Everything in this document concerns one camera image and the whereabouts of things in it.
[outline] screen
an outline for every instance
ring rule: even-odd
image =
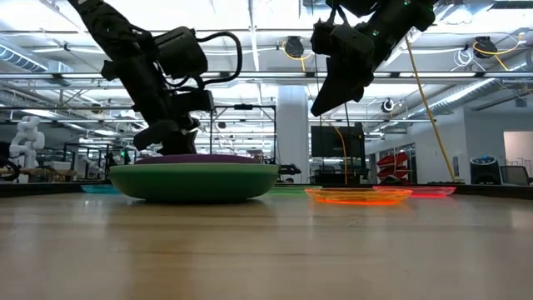
[[[362,127],[338,127],[346,145],[346,156],[365,155],[365,134]],[[311,155],[314,158],[343,158],[342,140],[332,126],[311,127]]]

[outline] teal plate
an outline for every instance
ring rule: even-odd
[[[276,184],[278,166],[253,163],[168,163],[116,166],[113,186],[134,198],[189,203],[254,198]]]

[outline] chair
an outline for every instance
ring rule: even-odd
[[[526,167],[522,166],[503,166],[500,167],[501,180],[503,183],[518,186],[529,186],[533,183],[533,178],[527,175]]]

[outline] table surface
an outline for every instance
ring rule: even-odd
[[[0,201],[0,299],[532,299],[533,202]]]

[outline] ceiling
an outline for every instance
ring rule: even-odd
[[[326,19],[329,11],[317,8],[314,13],[311,13],[308,7],[301,6],[299,0],[232,0],[232,5],[228,5],[227,0],[151,0],[149,3],[107,0],[106,2],[114,6],[131,23],[152,31],[154,35],[179,26],[195,28],[198,37],[205,37],[221,30],[231,30],[242,42],[245,53],[243,70],[247,72],[326,71],[325,57],[311,53],[309,38],[312,35],[313,24],[318,18]],[[499,63],[494,57],[490,59],[474,57],[468,59],[469,62],[464,65],[458,64],[457,55],[460,51],[458,49],[464,47],[465,43],[472,44],[477,36],[491,37],[499,51],[516,48],[500,56],[503,62],[529,48],[531,39],[533,39],[533,33],[529,29],[533,23],[533,10],[489,9],[472,16],[466,8],[448,10],[447,12],[453,11],[448,15],[446,13],[437,15],[439,19],[433,26],[421,36],[415,35],[412,38],[415,61],[420,71],[464,72],[498,66]],[[366,19],[368,17],[359,19],[349,14],[351,25]],[[107,57],[85,31],[86,28],[80,17],[65,0],[0,0],[0,44],[15,45],[22,52],[44,62],[54,60],[65,63],[76,73],[97,73]],[[520,41],[518,41],[519,33],[524,33]],[[301,61],[287,58],[282,49],[279,49],[288,36],[301,37],[306,52],[310,54],[303,64]],[[71,51],[65,51],[65,45]],[[235,50],[233,41],[220,38],[203,43],[202,48],[207,54],[210,71],[235,69],[236,56],[232,53]],[[377,71],[409,72],[411,70],[409,55],[403,49],[393,54]],[[22,73],[24,70],[11,63],[0,62],[0,73],[19,72]],[[87,106],[95,103],[101,103],[104,106],[132,105],[130,97],[123,89],[83,89],[78,92],[77,89],[69,90],[43,81],[18,80],[9,81],[9,83],[33,91],[52,101],[49,103],[46,103],[46,100],[28,102],[28,105],[33,106],[60,103],[60,89],[63,90],[62,99],[70,100],[68,105]],[[45,83],[48,84],[48,88],[37,88]],[[91,81],[79,83],[100,84]],[[429,94],[435,94],[450,86],[445,82],[436,83],[439,82],[426,84],[425,90]],[[281,83],[276,80],[251,80],[215,87],[212,92],[217,104],[221,105],[235,103],[271,105],[277,101],[279,84]],[[310,100],[316,96],[320,87],[320,84],[310,82],[292,84],[301,84],[306,87]],[[366,88],[365,97],[359,103],[348,104],[350,117],[384,118],[380,106],[388,98],[397,103],[404,102],[406,109],[415,107],[421,102],[417,91],[418,87],[413,81],[374,83]],[[10,104],[8,99],[3,99],[2,103]],[[501,109],[511,109],[506,105],[501,105]],[[109,113],[105,118],[116,118],[118,113]],[[334,117],[342,116],[344,110],[330,112],[332,113]],[[227,112],[227,116],[266,118],[261,111]],[[91,112],[84,112],[78,117],[102,118]],[[251,125],[248,128],[265,127],[260,123]],[[232,124],[230,127],[236,130],[243,128],[238,124]],[[118,128],[126,133],[134,134],[131,126],[110,127],[109,130]]]

